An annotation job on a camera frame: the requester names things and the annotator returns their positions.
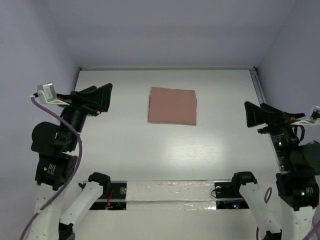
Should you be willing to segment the pink printed t shirt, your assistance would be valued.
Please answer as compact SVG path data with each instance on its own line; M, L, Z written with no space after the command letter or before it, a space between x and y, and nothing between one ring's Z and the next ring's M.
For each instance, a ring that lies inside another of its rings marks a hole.
M197 124L198 100L194 90L152 87L147 121L152 124Z

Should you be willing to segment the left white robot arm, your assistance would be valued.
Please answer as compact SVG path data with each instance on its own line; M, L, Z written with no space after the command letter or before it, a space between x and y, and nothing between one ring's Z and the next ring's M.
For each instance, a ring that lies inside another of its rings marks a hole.
M47 112L48 105L57 105L62 112L52 113L58 124L41 122L31 134L31 150L38 154L37 197L34 214L20 235L22 240L73 240L78 224L95 201L112 196L111 178L94 172L80 184L81 193L71 206L62 210L67 187L82 160L85 121L109 110L112 89L107 83L59 94L52 83L45 83L31 95L31 102L39 109Z

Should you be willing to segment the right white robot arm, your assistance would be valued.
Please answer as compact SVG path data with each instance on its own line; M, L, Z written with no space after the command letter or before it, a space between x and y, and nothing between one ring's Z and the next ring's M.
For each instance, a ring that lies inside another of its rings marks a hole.
M320 123L320 108L314 106L311 117L304 113L288 113L266 103L259 106L244 103L247 127L265 125L257 131L268 134L272 141L280 172L275 175L282 210L278 224L261 194L252 172L233 175L230 190L246 201L262 240L309 240L319 225L312 225L320 200L316 176L320 174L320 144L301 144L305 126Z

